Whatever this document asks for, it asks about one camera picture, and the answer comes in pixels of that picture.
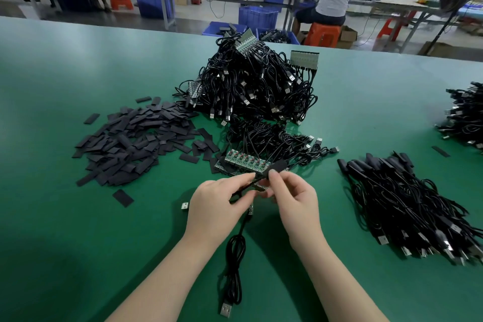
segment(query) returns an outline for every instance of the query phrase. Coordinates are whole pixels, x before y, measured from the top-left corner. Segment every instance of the green workbench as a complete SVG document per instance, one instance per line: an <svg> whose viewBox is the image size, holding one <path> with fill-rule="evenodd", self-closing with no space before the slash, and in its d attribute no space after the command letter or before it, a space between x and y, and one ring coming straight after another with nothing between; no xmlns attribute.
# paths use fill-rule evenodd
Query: green workbench
<svg viewBox="0 0 483 322"><path fill-rule="evenodd" d="M125 187L135 199L125 209L112 187L76 186L87 160L71 158L74 145L107 114L136 106L135 98L173 100L174 86L196 78L216 51L215 38L5 17L0 36L1 319L103 320L183 235L181 203L201 182L221 175L212 175L206 161L194 165L168 153ZM299 130L341 152L296 172L317 190L322 229L338 257L392 322L481 320L483 265L454 266L439 255L406 259L380 246L359 227L336 159L408 153L420 178L434 180L470 211L471 224L483 227L483 158L472 147L441 140L433 127L452 105L445 89L467 88L483 64L269 46L287 56L291 49L320 52L319 100ZM101 117L84 125L93 112ZM215 142L224 137L214 120L193 122ZM230 320L324 320L276 205L257 199L244 234L243 302ZM195 282L180 321L225 320L217 291L225 246Z"/></svg>

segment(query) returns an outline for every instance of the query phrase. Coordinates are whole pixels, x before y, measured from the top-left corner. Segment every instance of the black shorts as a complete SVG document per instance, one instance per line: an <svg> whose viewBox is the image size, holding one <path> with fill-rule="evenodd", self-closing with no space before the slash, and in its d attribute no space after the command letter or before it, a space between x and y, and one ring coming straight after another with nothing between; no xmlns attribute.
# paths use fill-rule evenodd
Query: black shorts
<svg viewBox="0 0 483 322"><path fill-rule="evenodd" d="M324 16L323 14L317 13L315 7L299 10L295 13L295 18L297 18L300 23L320 23L328 26L342 26L345 22L345 16Z"/></svg>

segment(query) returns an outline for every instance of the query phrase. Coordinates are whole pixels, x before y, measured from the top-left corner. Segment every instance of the forearm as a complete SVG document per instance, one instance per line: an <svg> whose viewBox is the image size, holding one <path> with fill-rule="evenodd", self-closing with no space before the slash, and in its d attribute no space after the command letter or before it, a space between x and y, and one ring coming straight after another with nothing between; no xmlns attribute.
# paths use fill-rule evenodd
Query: forearm
<svg viewBox="0 0 483 322"><path fill-rule="evenodd" d="M189 290L213 252L181 239L107 321L176 321Z"/></svg>
<svg viewBox="0 0 483 322"><path fill-rule="evenodd" d="M330 249L322 233L316 246L301 247L298 254L331 322L388 321Z"/></svg>

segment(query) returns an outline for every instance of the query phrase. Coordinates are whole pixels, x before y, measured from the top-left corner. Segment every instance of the gray floor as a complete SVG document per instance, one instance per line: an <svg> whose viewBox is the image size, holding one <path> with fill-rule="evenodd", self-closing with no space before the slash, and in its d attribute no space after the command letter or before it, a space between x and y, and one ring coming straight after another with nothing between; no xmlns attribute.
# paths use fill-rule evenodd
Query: gray floor
<svg viewBox="0 0 483 322"><path fill-rule="evenodd" d="M30 3L22 0L0 0L0 15L11 17L36 18ZM47 20L70 23L91 24L99 26L136 28L144 30L164 31L162 20L141 18L139 10L121 10L113 13L55 13L48 5L48 0L41 0ZM239 4L203 0L201 5L176 6L176 25L171 32L201 34L210 21L238 22ZM285 17L285 9L279 13L277 28L281 28ZM358 31L359 36L353 50L381 51L387 37L377 39L377 34L385 23L384 19L368 19L367 17L347 17L346 25ZM302 30L308 31L310 25L302 25ZM426 41L430 41L438 33L440 26L422 24L416 31L404 53L417 54ZM389 43L386 51L395 51L395 46L401 44L410 32L404 27L396 42ZM460 47L452 58L483 62L483 37L471 36L456 27L450 27L439 39L452 46Z"/></svg>

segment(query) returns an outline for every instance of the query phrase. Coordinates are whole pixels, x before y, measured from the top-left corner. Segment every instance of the hand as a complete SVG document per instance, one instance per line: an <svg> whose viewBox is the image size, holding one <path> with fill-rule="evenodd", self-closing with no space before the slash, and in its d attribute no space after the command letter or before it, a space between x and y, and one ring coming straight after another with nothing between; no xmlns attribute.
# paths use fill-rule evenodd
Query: hand
<svg viewBox="0 0 483 322"><path fill-rule="evenodd" d="M248 191L234 204L229 203L231 196L254 178L255 173L246 173L199 185L189 203L183 238L203 244L214 252L253 203L258 192Z"/></svg>
<svg viewBox="0 0 483 322"><path fill-rule="evenodd" d="M313 242L325 241L319 219L319 202L314 188L292 172L269 172L269 179L261 185L269 186L262 197L275 195L280 218L290 238L292 248L299 252Z"/></svg>

